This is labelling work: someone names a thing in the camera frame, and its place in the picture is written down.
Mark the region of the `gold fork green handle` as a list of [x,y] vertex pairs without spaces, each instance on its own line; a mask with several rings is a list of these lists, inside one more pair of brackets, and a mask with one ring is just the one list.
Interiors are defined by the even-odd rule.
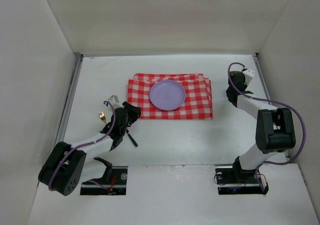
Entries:
[[100,120],[106,125],[107,124],[107,119],[105,117],[105,114],[101,111],[98,113]]

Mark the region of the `gold knife green handle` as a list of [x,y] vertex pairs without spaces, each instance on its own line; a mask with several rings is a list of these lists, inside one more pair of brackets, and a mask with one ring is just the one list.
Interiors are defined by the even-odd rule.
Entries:
[[138,145],[138,143],[135,141],[135,139],[131,136],[131,134],[130,134],[130,132],[129,132],[128,129],[126,130],[126,134],[128,135],[128,137],[129,137],[130,141],[132,142],[132,144],[137,148],[139,145]]

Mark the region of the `purple plastic plate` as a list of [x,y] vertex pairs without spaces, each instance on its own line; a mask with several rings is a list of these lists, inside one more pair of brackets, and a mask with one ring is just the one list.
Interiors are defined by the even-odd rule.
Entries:
[[177,81],[162,80],[156,82],[149,91],[150,102],[163,111],[180,108],[186,99],[186,91]]

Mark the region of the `red white checkered cloth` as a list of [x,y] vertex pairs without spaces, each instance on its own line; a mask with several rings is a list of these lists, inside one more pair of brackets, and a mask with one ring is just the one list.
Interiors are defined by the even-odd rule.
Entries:
[[[163,80],[178,82],[186,92],[182,106],[173,111],[155,107],[149,98],[152,86]],[[211,80],[204,77],[202,73],[137,73],[128,80],[127,102],[141,108],[142,119],[208,120],[213,118]]]

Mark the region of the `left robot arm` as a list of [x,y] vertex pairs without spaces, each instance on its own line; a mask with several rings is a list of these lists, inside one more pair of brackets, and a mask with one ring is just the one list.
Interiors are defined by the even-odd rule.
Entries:
[[104,101],[104,105],[111,109],[112,115],[97,135],[81,144],[60,141],[53,148],[38,174],[38,181],[50,191],[68,196],[85,182],[102,188],[104,183],[116,181],[112,163],[101,156],[121,144],[128,128],[140,118],[142,109],[112,99]]

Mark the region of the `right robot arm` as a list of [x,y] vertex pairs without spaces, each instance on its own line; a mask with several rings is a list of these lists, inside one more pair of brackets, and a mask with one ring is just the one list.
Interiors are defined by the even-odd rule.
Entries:
[[260,100],[249,98],[248,83],[255,73],[249,69],[229,72],[226,95],[236,108],[245,111],[256,120],[255,143],[233,165],[233,176],[243,180],[255,174],[256,168],[277,153],[283,153],[296,145],[292,112],[277,108]]

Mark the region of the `right aluminium table rail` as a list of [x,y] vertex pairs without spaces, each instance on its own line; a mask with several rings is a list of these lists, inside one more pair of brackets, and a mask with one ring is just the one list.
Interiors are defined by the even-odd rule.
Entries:
[[259,79],[261,81],[261,84],[262,84],[262,88],[263,88],[263,91],[264,91],[264,96],[265,96],[266,99],[271,100],[270,94],[269,94],[269,91],[268,91],[268,88],[267,88],[267,85],[266,85],[266,82],[265,82],[265,79],[264,79],[264,76],[263,76],[263,73],[262,73],[262,70],[261,70],[261,66],[260,66],[260,63],[259,63],[258,55],[259,55],[258,53],[254,53],[252,55],[252,58],[253,58],[253,61],[255,63],[255,67],[256,67]]

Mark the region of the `aluminium table rail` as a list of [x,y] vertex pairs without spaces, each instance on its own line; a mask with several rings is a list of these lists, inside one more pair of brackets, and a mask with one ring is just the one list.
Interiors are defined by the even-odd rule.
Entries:
[[263,73],[262,73],[262,70],[261,70],[261,66],[260,66],[260,63],[259,63],[258,55],[259,55],[258,53],[254,53],[252,55],[252,58],[253,58],[253,61],[255,63],[255,67],[256,67],[259,79],[261,81],[261,84],[262,84],[262,88],[263,88],[263,91],[264,91],[264,96],[265,96],[266,99],[271,100],[270,94],[269,94],[269,91],[268,91],[268,88],[267,88],[267,85],[266,85],[266,82],[265,82],[265,79],[264,79],[264,76],[263,76]]
[[69,117],[72,109],[72,104],[73,104],[73,100],[76,92],[76,87],[77,87],[79,76],[80,76],[80,71],[81,71],[82,62],[83,62],[83,54],[80,52],[75,52],[74,56],[75,56],[75,63],[73,66],[72,75],[70,78],[62,115],[59,120],[58,130],[56,132],[55,139],[52,143],[52,148],[58,142],[61,142],[65,137],[65,133],[66,133],[66,129],[67,129],[67,125],[68,125],[68,121],[69,121]]

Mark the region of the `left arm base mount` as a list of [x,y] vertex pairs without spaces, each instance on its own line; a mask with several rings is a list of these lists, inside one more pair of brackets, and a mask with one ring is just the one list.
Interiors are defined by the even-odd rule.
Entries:
[[81,196],[125,196],[127,166],[114,166],[101,157],[87,164],[81,174]]

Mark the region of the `left aluminium table rail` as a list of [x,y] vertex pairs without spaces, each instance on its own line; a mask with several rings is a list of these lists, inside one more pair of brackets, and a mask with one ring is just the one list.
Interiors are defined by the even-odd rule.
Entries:
[[65,137],[65,133],[66,133],[66,129],[67,129],[67,125],[68,125],[68,121],[69,121],[69,117],[72,109],[72,104],[73,104],[73,100],[76,92],[76,87],[77,87],[79,76],[80,76],[80,71],[81,71],[82,62],[83,62],[83,54],[80,52],[75,52],[74,56],[75,56],[75,63],[73,66],[72,75],[70,78],[62,115],[59,120],[58,130],[56,132],[55,139],[52,143],[52,148],[58,142],[61,142]]

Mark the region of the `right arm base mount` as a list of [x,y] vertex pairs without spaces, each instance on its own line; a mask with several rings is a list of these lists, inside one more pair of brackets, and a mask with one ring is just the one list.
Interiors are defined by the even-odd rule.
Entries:
[[244,170],[238,158],[233,164],[215,166],[213,177],[219,195],[266,195],[269,183],[264,174]]

